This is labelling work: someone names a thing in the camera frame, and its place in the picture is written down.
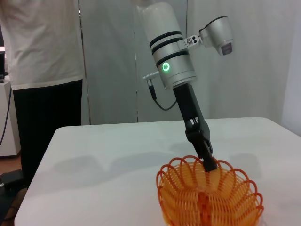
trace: black pants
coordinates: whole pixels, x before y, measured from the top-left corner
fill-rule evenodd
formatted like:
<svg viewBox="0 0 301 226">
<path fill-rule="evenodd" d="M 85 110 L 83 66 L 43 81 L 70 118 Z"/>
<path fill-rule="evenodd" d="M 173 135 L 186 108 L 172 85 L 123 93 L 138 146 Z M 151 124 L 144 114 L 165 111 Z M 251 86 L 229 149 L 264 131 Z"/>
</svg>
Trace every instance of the black pants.
<svg viewBox="0 0 301 226">
<path fill-rule="evenodd" d="M 55 130 L 81 124 L 81 91 L 82 80 L 14 91 L 21 164 L 27 187 Z"/>
</svg>

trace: white t-shirt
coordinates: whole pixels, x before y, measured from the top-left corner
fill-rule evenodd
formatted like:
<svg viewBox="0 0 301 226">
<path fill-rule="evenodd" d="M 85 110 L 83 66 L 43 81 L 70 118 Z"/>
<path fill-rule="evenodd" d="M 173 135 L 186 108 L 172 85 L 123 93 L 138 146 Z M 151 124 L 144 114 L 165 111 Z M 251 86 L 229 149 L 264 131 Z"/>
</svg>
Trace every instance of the white t-shirt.
<svg viewBox="0 0 301 226">
<path fill-rule="evenodd" d="M 83 78 L 77 0 L 0 0 L 0 24 L 13 90 Z"/>
</svg>

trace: orange basket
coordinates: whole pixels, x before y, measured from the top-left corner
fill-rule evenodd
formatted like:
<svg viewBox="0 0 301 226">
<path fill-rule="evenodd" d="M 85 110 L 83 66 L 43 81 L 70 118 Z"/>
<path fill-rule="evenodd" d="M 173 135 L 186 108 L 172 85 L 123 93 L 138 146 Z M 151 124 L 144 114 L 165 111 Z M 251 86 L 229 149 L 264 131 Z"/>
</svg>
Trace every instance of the orange basket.
<svg viewBox="0 0 301 226">
<path fill-rule="evenodd" d="M 161 167 L 157 174 L 158 199 L 167 225 L 258 224 L 264 207 L 255 182 L 229 163 L 215 161 L 217 170 L 211 172 L 205 172 L 202 161 L 195 156 L 174 158 Z"/>
</svg>

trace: person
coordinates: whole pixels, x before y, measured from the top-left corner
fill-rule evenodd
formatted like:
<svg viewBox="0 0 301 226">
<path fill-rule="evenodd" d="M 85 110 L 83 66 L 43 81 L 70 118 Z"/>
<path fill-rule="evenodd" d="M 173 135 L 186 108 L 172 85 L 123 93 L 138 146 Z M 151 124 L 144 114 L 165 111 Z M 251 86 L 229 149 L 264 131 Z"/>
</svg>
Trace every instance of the person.
<svg viewBox="0 0 301 226">
<path fill-rule="evenodd" d="M 81 124 L 76 0 L 1 0 L 0 24 L 28 187 L 56 129 Z"/>
</svg>

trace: floor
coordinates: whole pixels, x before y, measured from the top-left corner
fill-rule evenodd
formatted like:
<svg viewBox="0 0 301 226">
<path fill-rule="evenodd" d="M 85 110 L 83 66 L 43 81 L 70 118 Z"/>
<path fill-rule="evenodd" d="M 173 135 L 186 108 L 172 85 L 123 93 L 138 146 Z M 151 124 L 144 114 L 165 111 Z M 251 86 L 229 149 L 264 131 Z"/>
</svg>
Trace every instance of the floor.
<svg viewBox="0 0 301 226">
<path fill-rule="evenodd" d="M 21 169 L 21 158 L 20 156 L 16 158 L 10 158 L 10 159 L 0 159 L 0 174 L 11 172 L 14 170 Z M 20 207 L 22 200 L 26 194 L 26 189 L 21 190 L 19 194 L 17 195 L 15 201 L 13 202 L 13 206 Z M 7 215 L 7 218 L 10 218 L 11 216 L 14 216 L 16 214 L 17 210 L 10 209 Z M 14 226 L 14 220 L 4 222 L 1 226 Z"/>
</svg>

